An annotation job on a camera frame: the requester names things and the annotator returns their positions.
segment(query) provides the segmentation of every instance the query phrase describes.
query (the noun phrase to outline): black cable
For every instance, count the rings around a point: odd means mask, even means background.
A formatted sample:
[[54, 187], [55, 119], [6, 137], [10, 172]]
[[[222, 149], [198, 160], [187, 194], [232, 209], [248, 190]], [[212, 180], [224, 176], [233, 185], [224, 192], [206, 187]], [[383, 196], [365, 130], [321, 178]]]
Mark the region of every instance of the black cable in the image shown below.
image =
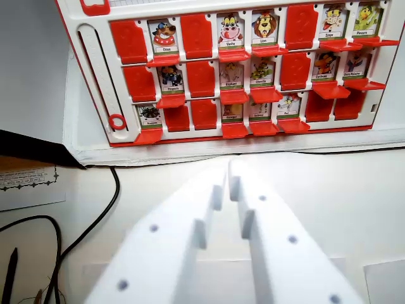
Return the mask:
[[106, 214], [110, 211], [110, 209], [113, 207], [113, 205], [115, 204], [116, 199], [118, 198], [118, 195], [120, 193], [120, 180], [118, 178], [118, 175], [115, 171], [114, 167], [110, 167], [111, 173], [113, 174], [114, 180], [115, 180], [115, 193], [113, 198], [111, 199], [111, 201], [109, 202], [109, 204], [107, 205], [107, 207], [104, 209], [104, 211], [102, 212], [102, 214], [100, 214], [98, 216], [98, 218], [76, 239], [76, 241], [74, 241], [69, 247], [67, 247], [67, 249], [61, 254], [61, 249], [62, 249], [62, 235], [61, 235], [61, 229], [58, 225], [58, 222], [48, 216], [48, 215], [34, 215], [33, 217], [26, 217], [26, 218], [22, 218], [21, 220], [17, 220], [15, 222], [12, 222], [8, 225], [5, 225], [4, 227], [0, 228], [0, 232], [5, 231], [6, 229], [9, 229], [15, 225], [27, 222], [29, 220], [36, 220], [36, 219], [47, 219], [50, 220], [52, 225], [55, 228], [56, 231], [56, 240], [58, 242], [58, 249], [56, 250], [56, 263], [55, 263], [55, 268], [53, 270], [52, 273], [52, 278], [51, 281], [49, 282], [48, 285], [48, 290], [45, 296], [45, 300], [44, 300], [44, 304], [48, 304], [49, 300], [51, 299], [51, 295], [52, 295], [52, 291], [54, 291], [55, 293], [55, 302], [56, 304], [60, 304], [60, 298], [59, 298], [59, 287], [58, 287], [58, 274], [59, 274], [59, 270], [61, 267], [61, 264], [63, 262], [63, 260], [66, 258], [66, 256], [69, 254], [69, 252], [71, 252], [72, 249], [74, 249], [74, 247], [76, 247], [85, 237], [86, 235], [88, 235], [90, 233], [91, 230], [93, 230], [93, 228], [95, 228], [95, 226], [100, 223], [100, 221], [106, 216]]
[[104, 209], [104, 211], [98, 216], [98, 218], [76, 239], [76, 241], [74, 241], [69, 247], [67, 247], [67, 249], [61, 254], [60, 259], [58, 259], [56, 265], [55, 265], [55, 269], [54, 272], [52, 273], [52, 278], [51, 278], [51, 282], [49, 283], [49, 288], [48, 291], [46, 293], [45, 296], [45, 300], [44, 300], [44, 304], [48, 304], [49, 300], [51, 299], [51, 295], [52, 295], [52, 290], [54, 289], [54, 293], [55, 293], [55, 298], [56, 295], [58, 295], [59, 298], [59, 294], [58, 294], [58, 273], [59, 273], [59, 269], [61, 267], [61, 264], [63, 262], [63, 260], [66, 258], [66, 256], [71, 252], [72, 249], [74, 249], [74, 247], [76, 247], [85, 237], [86, 235], [88, 235], [90, 233], [91, 230], [93, 230], [95, 228], [95, 226], [100, 223], [100, 221], [106, 216], [106, 214], [109, 212], [109, 210], [114, 206], [116, 199], [118, 198], [118, 195], [120, 193], [120, 180], [118, 178], [118, 175], [115, 171], [114, 167], [110, 167], [111, 173], [113, 174], [114, 180], [115, 180], [115, 193], [113, 198], [111, 199], [111, 201], [109, 202], [109, 204], [107, 205], [107, 207]]

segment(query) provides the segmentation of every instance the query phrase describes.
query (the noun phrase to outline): white table surface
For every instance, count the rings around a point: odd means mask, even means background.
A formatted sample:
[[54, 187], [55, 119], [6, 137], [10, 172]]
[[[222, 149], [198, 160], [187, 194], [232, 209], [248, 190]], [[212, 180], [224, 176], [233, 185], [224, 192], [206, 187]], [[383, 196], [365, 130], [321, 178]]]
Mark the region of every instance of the white table surface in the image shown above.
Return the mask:
[[[233, 157], [249, 162], [273, 184], [329, 257], [344, 258], [345, 275], [366, 303], [363, 266], [405, 258], [405, 149], [338, 155], [263, 153], [119, 168], [118, 204], [62, 266], [59, 283], [67, 302], [83, 303], [100, 265], [110, 261], [127, 231], [142, 216], [188, 178]], [[102, 212], [115, 189], [107, 168], [67, 171], [70, 182], [66, 202], [2, 212], [0, 226], [22, 217], [47, 214], [59, 222], [66, 248]], [[0, 234], [0, 286], [14, 247], [18, 247], [19, 261], [12, 303], [18, 303], [35, 296], [49, 282], [47, 276], [51, 276], [56, 254], [52, 225], [36, 220]], [[208, 250], [200, 252], [198, 260], [249, 259], [248, 243], [239, 237], [236, 206], [226, 199], [223, 210], [214, 215]]]

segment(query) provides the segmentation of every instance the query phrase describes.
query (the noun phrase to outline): cartoon spider card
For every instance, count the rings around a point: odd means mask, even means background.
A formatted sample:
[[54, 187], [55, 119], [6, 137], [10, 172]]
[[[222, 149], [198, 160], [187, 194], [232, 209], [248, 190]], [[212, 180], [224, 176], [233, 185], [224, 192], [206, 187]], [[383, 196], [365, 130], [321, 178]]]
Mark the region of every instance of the cartoon spider card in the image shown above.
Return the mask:
[[182, 71], [175, 65], [159, 67], [158, 75], [162, 94], [184, 93]]
[[334, 52], [318, 52], [315, 55], [312, 81], [335, 80], [339, 59]]
[[218, 47], [237, 49], [244, 47], [244, 21], [238, 13], [219, 14], [216, 18]]
[[252, 12], [252, 46], [277, 44], [279, 17], [274, 9]]
[[254, 100], [249, 101], [249, 121], [269, 120], [271, 112], [270, 103], [255, 103]]
[[371, 54], [364, 50], [348, 52], [343, 79], [358, 79], [366, 77], [370, 60]]
[[347, 25], [347, 10], [344, 4], [330, 4], [323, 7], [319, 40], [343, 39]]
[[135, 106], [140, 120], [141, 129], [153, 129], [162, 127], [159, 109], [152, 103]]
[[277, 119], [299, 117], [301, 97], [297, 93], [288, 93], [277, 103]]
[[239, 62], [220, 63], [220, 89], [243, 88], [243, 65]]
[[274, 84], [275, 62], [270, 57], [252, 57], [251, 87], [267, 87]]
[[243, 122], [243, 104], [221, 105], [222, 122]]
[[169, 23], [169, 19], [149, 20], [153, 53], [156, 55], [177, 54], [176, 26]]
[[383, 9], [378, 6], [378, 2], [360, 2], [352, 36], [355, 38], [377, 36], [382, 13]]

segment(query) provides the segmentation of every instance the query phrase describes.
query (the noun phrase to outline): character card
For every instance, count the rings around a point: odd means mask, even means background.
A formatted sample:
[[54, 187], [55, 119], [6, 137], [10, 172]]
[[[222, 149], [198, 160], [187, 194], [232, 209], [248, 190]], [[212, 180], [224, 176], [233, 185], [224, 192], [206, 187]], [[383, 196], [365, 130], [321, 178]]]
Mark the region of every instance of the character card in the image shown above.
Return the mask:
[[329, 4], [323, 7], [319, 40], [343, 39], [347, 25], [347, 10], [344, 4]]
[[267, 87], [274, 84], [275, 62], [270, 57], [252, 57], [251, 87]]
[[239, 62], [220, 63], [220, 89], [243, 88], [243, 65]]
[[274, 9], [252, 12], [252, 46], [277, 44], [279, 17]]
[[343, 79], [364, 78], [367, 75], [371, 54], [363, 50], [351, 51], [347, 54]]
[[354, 38], [375, 37], [380, 28], [383, 9], [378, 7], [378, 2], [360, 2], [354, 22]]
[[312, 81], [335, 80], [339, 58], [334, 52], [318, 52], [315, 55]]
[[155, 55], [177, 54], [176, 26], [170, 24], [169, 19], [149, 20], [153, 53]]
[[255, 103], [252, 99], [249, 101], [249, 121], [269, 120], [271, 112], [271, 103]]
[[162, 94], [184, 93], [182, 71], [175, 65], [157, 68]]
[[219, 49], [244, 47], [244, 21], [238, 13], [219, 14], [216, 18]]
[[243, 122], [243, 104], [221, 105], [222, 122]]
[[301, 97], [297, 93], [288, 93], [277, 103], [277, 119], [299, 117]]
[[135, 106], [141, 129], [160, 128], [162, 126], [160, 111], [152, 103]]

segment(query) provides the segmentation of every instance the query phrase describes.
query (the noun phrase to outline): red ring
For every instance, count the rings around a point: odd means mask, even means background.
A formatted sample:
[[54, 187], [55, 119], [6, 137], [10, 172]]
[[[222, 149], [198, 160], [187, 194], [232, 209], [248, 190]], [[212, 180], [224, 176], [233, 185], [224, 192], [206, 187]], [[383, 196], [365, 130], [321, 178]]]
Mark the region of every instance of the red ring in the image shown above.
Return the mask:
[[[122, 121], [122, 125], [116, 125], [114, 123], [114, 118], [118, 118]], [[112, 114], [109, 118], [108, 118], [108, 123], [111, 126], [111, 128], [113, 128], [114, 130], [122, 130], [125, 129], [125, 127], [127, 126], [127, 123], [125, 121], [125, 118], [120, 115], [120, 114]]]

